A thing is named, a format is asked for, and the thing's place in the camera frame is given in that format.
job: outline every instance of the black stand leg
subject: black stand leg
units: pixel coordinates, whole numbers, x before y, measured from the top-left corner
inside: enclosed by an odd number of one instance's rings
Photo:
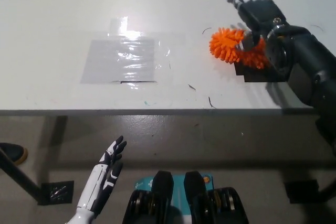
[[[39,205],[65,204],[72,202],[74,181],[44,183],[39,188],[0,149],[0,168],[20,187],[29,193]]]
[[[336,118],[321,116],[315,124],[336,156]],[[316,179],[285,183],[285,189],[292,204],[322,203],[336,196],[336,180],[320,191]]]

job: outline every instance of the robotic hand finger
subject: robotic hand finger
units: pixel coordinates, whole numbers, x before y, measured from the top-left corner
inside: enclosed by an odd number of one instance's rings
[[[238,10],[238,14],[251,30],[236,46],[238,50],[250,51],[262,37],[265,41],[275,29],[287,25],[286,18],[273,0],[227,0]]]

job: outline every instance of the white surface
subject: white surface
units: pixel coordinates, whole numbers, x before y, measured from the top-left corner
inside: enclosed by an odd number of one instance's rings
[[[336,53],[333,0],[274,1],[291,24],[309,28]],[[226,0],[0,0],[0,10],[1,114],[280,112],[281,107],[305,107],[284,83],[271,85],[281,90],[277,105],[266,83],[244,83],[234,66],[210,55],[211,34],[240,22]],[[90,42],[109,32],[118,17],[128,17],[127,30],[151,34],[172,48],[171,67],[165,60],[162,69],[155,69],[157,83],[80,83]],[[213,29],[202,35],[208,27]]]

